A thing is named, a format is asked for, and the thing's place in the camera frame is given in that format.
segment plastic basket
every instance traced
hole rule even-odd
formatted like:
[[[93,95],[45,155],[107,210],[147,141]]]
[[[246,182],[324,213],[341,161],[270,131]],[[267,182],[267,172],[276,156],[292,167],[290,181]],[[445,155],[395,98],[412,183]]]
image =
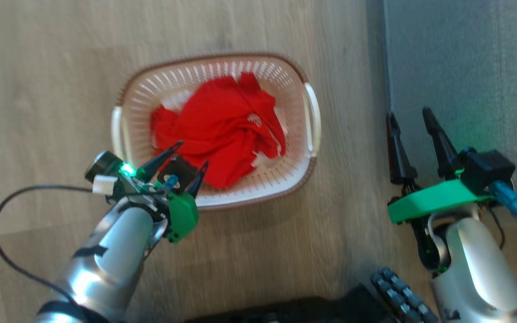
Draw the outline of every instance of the plastic basket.
[[[148,67],[121,90],[113,110],[111,137],[114,153],[138,166],[153,154],[150,113],[161,100],[195,91],[203,82],[225,75],[235,78],[253,72],[260,86],[276,99],[286,123],[287,153],[274,166],[257,167],[232,188],[203,185],[197,195],[201,210],[244,206],[285,196],[307,182],[320,147],[320,111],[304,72],[292,61],[271,53],[233,53],[190,57]]]

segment white cable tag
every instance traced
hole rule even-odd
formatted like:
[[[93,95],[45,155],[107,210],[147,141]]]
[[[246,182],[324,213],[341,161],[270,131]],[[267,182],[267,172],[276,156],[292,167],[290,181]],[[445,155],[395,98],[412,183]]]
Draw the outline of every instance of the white cable tag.
[[[93,193],[112,196],[113,187],[118,179],[115,176],[95,175],[93,179]]]

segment brown basket rim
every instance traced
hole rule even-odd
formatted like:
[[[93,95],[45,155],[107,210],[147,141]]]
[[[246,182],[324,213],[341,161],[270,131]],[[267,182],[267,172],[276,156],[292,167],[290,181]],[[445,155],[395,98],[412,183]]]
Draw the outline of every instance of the brown basket rim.
[[[308,82],[308,77],[304,73],[304,70],[302,67],[300,67],[298,64],[295,63],[293,59],[290,59],[289,57],[286,57],[285,55],[281,55],[278,53],[273,52],[217,52],[217,53],[205,53],[200,55],[191,55],[187,57],[181,57],[178,59],[174,59],[171,61],[165,61],[163,63],[158,64],[152,64],[148,65],[144,68],[141,68],[139,71],[137,71],[133,76],[131,76],[125,84],[121,87],[121,90],[119,90],[119,97],[117,98],[117,102],[115,103],[116,106],[123,106],[123,100],[125,98],[125,95],[127,94],[127,91],[129,89],[129,86],[140,76],[145,74],[148,71],[156,70],[158,68],[174,65],[174,64],[183,64],[187,63],[189,61],[201,61],[203,59],[217,59],[217,58],[224,58],[224,57],[274,57],[276,59],[280,59],[281,61],[287,63],[290,67],[293,68],[293,70],[298,74],[300,81],[304,84]],[[252,200],[244,201],[244,202],[235,202],[230,204],[224,204],[224,205],[210,205],[210,206],[199,206],[199,211],[218,211],[218,210],[228,210],[228,209],[235,209],[238,207],[243,206],[249,206],[258,204],[265,201],[270,200],[276,200],[279,198],[283,198],[284,196],[287,196],[289,194],[292,194],[302,188],[310,179],[312,176],[312,173],[314,172],[314,167],[316,166],[316,157],[310,157],[310,160],[308,162],[308,167],[306,172],[304,172],[304,176],[300,179],[300,181],[295,184],[295,186],[292,186],[288,190],[285,190],[284,192],[279,192],[276,194],[272,194],[270,196],[264,196],[261,198],[255,198]]]

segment white basket handle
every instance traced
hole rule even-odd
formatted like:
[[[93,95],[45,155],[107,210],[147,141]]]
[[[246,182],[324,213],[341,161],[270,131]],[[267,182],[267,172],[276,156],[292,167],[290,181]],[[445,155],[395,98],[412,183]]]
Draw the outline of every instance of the white basket handle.
[[[307,115],[310,114],[310,120],[312,124],[307,128],[307,139],[308,139],[308,150],[310,150],[310,156],[316,157],[318,155],[318,149],[320,149],[320,137],[322,136],[322,120],[320,119],[320,109],[318,108],[318,100],[310,83],[304,84],[304,90],[306,90],[306,96],[308,98]]]
[[[115,106],[111,114],[111,141],[113,142],[113,153],[125,160],[123,153],[123,138],[121,137],[121,114],[123,108]]]

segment green plastic part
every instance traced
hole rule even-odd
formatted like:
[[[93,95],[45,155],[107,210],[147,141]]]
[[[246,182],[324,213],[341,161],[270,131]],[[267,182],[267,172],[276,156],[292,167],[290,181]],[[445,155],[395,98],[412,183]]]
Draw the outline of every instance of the green plastic part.
[[[193,231],[199,222],[199,210],[195,198],[186,192],[180,195],[171,192],[168,200],[171,226],[167,231],[166,238],[171,243],[178,243]]]
[[[390,204],[388,214],[392,223],[403,223],[410,219],[491,198],[491,196],[476,196],[459,179],[447,180]]]

